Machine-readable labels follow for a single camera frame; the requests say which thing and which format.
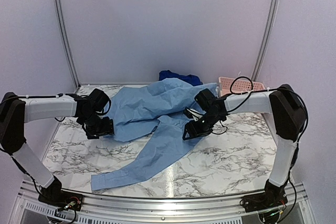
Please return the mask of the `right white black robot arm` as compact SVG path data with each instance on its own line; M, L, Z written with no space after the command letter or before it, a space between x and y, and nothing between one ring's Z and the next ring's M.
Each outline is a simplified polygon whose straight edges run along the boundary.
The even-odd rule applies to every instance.
M205 114L196 118L192 110L185 109L184 114L190 118L184 126L185 141L210 135L214 125L226 120L231 114L273 115L277 151L272 171L266 181L264 192L244 196L241 205L246 212L252 212L287 203L285 187L297 160L300 138L308 126L307 108L292 87L283 84L269 90L230 92L219 98L209 89L204 89L196 95L195 101Z

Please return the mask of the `royal blue printed t-shirt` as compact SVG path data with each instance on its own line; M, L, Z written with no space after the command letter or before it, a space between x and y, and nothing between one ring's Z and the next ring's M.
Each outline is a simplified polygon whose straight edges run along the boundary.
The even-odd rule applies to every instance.
M198 76L189 74L189 75L182 75L170 70L162 70L159 72L159 81L162 81L167 78L178 78L184 82L191 84L192 86L200 86L203 82L200 80Z

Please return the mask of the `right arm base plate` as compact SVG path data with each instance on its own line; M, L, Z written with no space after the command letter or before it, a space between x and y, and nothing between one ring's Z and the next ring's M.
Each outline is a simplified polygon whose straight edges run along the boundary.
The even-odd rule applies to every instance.
M253 212L284 206L287 202L286 195L275 198L274 196L267 197L266 193L259 193L243 196L239 204L245 209L245 212Z

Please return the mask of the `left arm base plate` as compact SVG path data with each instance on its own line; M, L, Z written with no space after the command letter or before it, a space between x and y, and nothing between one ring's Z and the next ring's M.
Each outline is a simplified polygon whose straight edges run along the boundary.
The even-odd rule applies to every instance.
M51 200L43 195L39 195L38 200L40 202L56 206L60 209L60 211L69 209L80 211L83 203L83 195L62 190L60 197L56 200Z

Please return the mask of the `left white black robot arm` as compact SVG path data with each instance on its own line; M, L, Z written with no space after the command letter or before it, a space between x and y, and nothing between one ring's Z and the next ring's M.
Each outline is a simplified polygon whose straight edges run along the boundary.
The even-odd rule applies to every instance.
M18 168L38 188L39 200L61 206L76 195L66 193L61 181L41 161L51 130L61 120L73 118L88 139L114 133L113 120L107 116L111 99L102 90L89 95L60 93L55 95L4 94L1 100L1 151L8 154Z

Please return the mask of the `light blue shirt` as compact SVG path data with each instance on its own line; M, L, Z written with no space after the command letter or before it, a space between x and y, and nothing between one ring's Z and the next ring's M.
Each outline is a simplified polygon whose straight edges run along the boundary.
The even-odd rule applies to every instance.
M93 175L93 191L144 182L185 156L200 141L182 139L189 119L183 114L204 89L217 95L217 84L192 86L177 78L167 78L141 88L123 87L111 100L108 117L113 119L118 142L130 142L151 135L134 161L109 173Z

